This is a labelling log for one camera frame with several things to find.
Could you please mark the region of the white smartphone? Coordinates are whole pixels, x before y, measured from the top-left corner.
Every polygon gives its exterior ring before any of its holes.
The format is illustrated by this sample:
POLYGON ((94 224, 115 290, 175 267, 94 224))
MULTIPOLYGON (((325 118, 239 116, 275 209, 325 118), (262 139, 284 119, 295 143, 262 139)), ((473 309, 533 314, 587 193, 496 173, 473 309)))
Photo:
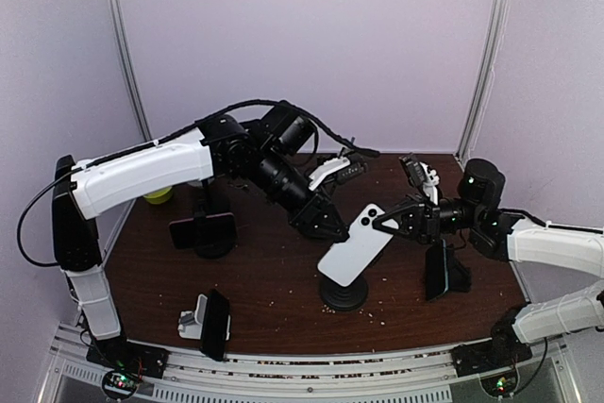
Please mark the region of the white smartphone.
POLYGON ((351 223, 349 238, 334 243, 319 260, 318 271, 342 287, 349 286, 394 236, 372 227, 373 221, 384 213, 378 205, 368 204, 351 223))

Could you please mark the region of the black phone teal edge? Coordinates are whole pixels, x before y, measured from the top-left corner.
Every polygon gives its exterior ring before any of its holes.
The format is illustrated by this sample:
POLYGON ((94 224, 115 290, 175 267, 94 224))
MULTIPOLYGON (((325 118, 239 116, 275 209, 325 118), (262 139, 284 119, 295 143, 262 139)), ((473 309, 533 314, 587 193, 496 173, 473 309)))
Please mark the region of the black phone teal edge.
POLYGON ((425 255, 425 298, 427 301, 434 301, 448 291, 447 243, 440 240, 425 255))

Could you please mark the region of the black round-base phone stand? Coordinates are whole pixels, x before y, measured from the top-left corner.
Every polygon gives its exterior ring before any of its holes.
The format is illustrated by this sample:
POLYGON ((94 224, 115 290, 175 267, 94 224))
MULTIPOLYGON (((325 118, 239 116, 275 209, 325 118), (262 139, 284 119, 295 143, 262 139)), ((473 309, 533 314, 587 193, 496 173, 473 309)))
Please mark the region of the black round-base phone stand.
POLYGON ((376 255, 348 254, 345 251, 328 251, 322 257, 317 270, 321 274, 319 295, 334 311, 354 311, 367 300, 369 285, 363 276, 367 267, 375 265, 382 252, 376 255))

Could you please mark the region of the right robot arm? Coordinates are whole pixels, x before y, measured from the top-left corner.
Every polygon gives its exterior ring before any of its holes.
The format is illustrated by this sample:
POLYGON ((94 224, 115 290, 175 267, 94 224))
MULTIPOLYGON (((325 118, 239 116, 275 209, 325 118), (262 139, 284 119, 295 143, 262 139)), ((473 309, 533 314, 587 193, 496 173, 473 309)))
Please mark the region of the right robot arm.
POLYGON ((496 367, 514 357, 520 344, 603 328, 602 229, 556 225, 525 210, 503 209, 505 181, 494 164, 474 158, 465 165, 457 197, 434 202, 424 193, 408 195, 372 222, 377 231, 422 244, 466 229, 470 244, 488 259, 540 262, 598 278, 581 291, 509 310, 483 349, 484 359, 496 367))

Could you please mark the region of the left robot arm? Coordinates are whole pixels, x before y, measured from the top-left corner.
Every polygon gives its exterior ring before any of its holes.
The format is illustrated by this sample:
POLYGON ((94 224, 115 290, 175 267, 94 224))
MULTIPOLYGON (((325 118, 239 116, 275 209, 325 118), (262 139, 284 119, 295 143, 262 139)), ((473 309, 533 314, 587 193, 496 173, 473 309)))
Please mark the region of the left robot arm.
POLYGON ((286 100, 254 99, 220 109, 190 126, 92 160, 62 157, 51 204, 55 260, 75 290, 100 355, 116 369, 136 359, 102 265, 96 218, 125 202, 185 182, 221 175, 250 181, 288 213, 302 235, 340 243, 348 228, 329 195, 288 158, 317 128, 350 142, 286 100))

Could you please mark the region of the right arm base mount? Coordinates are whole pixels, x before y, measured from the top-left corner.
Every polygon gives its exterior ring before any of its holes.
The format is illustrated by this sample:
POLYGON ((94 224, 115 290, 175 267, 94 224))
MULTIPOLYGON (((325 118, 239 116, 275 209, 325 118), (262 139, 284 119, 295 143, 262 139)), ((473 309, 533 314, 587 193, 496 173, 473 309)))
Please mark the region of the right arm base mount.
POLYGON ((499 323, 492 328, 489 340, 458 345, 451 350, 451 357, 459 378, 508 368, 499 377, 487 378, 483 386, 489 396, 503 399, 520 390, 518 364, 530 360, 532 351, 518 340, 510 324, 499 323))

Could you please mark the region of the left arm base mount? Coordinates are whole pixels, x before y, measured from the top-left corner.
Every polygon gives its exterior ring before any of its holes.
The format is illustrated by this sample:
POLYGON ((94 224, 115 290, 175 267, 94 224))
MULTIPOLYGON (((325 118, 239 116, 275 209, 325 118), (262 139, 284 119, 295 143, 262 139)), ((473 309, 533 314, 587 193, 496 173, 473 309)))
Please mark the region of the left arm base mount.
POLYGON ((123 343, 91 342, 86 360, 108 368, 100 387, 106 397, 123 401, 136 394, 145 378, 162 378, 169 352, 160 347, 123 343))

